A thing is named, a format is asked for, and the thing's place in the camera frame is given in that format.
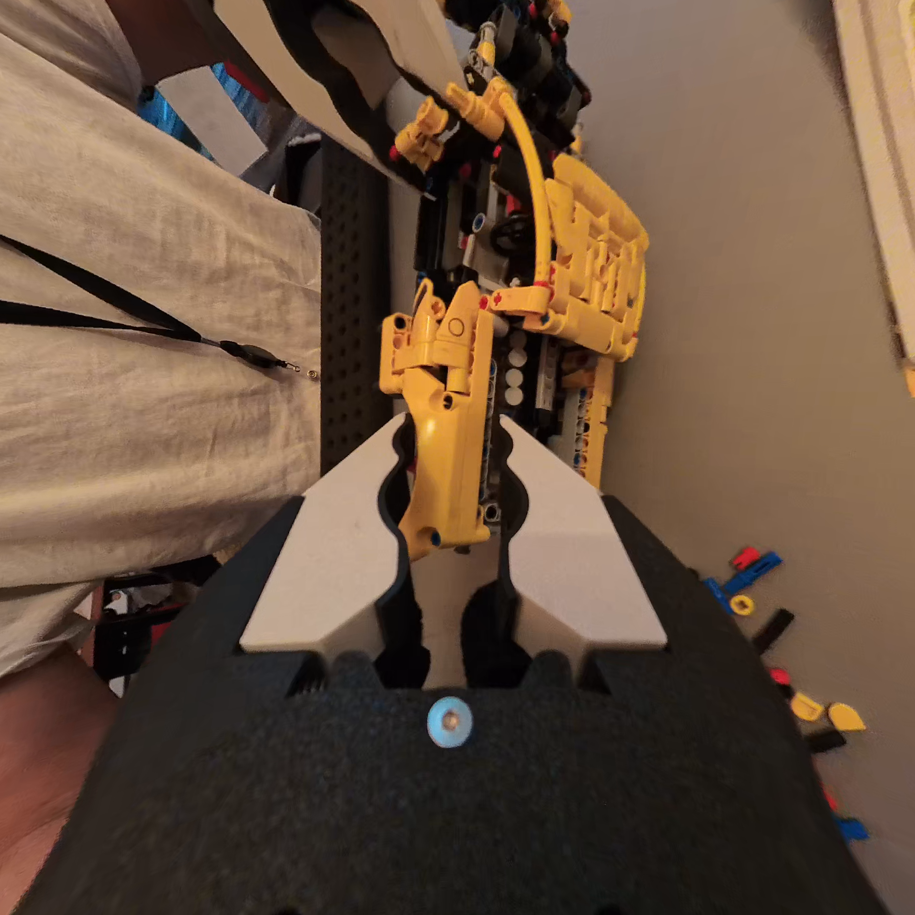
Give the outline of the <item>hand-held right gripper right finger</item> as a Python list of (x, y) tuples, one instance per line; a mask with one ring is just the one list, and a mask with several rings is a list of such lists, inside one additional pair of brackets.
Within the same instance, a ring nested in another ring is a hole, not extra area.
[(496, 438), (498, 570), (463, 613), (467, 686), (517, 688), (540, 656), (578, 684), (601, 652), (666, 650), (600, 493), (510, 418)]

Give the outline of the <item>black perforated chair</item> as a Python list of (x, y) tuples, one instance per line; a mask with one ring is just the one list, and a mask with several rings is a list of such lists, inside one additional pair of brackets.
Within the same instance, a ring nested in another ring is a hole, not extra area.
[(320, 471), (393, 413), (379, 388), (381, 331), (391, 309), (388, 182), (331, 139), (322, 141)]

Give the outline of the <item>large pile of brick pins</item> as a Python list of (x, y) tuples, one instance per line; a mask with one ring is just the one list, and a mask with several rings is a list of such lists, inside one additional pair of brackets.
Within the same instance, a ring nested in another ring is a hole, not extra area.
[[(747, 620), (757, 610), (751, 589), (782, 565), (783, 559), (775, 551), (761, 552), (746, 545), (729, 559), (729, 573), (725, 580), (703, 577), (697, 570), (692, 570), (692, 574), (724, 612), (735, 619)], [(784, 666), (766, 661), (795, 619), (793, 611), (777, 607), (750, 635), (749, 641), (754, 652), (764, 661), (767, 674), (799, 726), (811, 756), (818, 759), (844, 748), (850, 735), (866, 731), (866, 724), (851, 705), (815, 700), (798, 687), (796, 679)]]

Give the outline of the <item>grey desk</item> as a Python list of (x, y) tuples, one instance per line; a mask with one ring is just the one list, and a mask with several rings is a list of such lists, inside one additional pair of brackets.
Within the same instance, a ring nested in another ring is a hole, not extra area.
[(570, 2), (590, 164), (650, 235), (604, 487), (686, 565), (783, 565), (751, 630), (866, 732), (820, 758), (852, 847), (913, 913), (913, 398), (898, 364), (830, 2)]

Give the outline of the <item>yellow brick car model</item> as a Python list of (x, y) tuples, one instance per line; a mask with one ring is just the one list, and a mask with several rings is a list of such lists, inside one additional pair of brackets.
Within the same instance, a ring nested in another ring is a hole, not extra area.
[(436, 2), (473, 35), (463, 82), (387, 143), (425, 180), (417, 291), (386, 318), (380, 385), (416, 435), (399, 523), (418, 559), (501, 522), (493, 429), (507, 416), (600, 486), (615, 369), (639, 342), (649, 235), (585, 161), (589, 86), (566, 2)]

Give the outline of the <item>person's right forearm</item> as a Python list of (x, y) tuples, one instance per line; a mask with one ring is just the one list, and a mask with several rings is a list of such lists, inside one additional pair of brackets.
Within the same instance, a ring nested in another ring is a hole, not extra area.
[(11, 913), (70, 817), (118, 698), (68, 645), (1, 684), (1, 912)]

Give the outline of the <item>open instruction booklet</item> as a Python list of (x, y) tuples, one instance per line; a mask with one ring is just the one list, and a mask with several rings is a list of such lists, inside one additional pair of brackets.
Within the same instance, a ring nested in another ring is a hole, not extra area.
[(914, 3), (833, 1), (844, 84), (914, 395)]

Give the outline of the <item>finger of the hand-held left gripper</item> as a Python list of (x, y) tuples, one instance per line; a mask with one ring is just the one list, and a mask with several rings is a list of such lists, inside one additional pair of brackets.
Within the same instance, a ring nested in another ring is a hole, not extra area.
[(399, 80), (378, 29), (334, 2), (214, 2), (226, 58), (362, 161), (420, 194), (427, 181), (395, 149), (386, 96)]
[(407, 77), (441, 91), (461, 76), (438, 2), (319, 2), (311, 23), (331, 58), (355, 78), (372, 109)]

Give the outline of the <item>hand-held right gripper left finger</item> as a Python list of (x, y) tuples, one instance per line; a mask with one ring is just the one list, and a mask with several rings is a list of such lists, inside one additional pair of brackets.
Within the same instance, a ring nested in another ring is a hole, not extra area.
[(305, 651), (326, 666), (347, 652), (383, 684), (419, 689), (429, 674), (406, 537), (413, 422), (400, 414), (304, 495), (240, 639), (247, 653)]

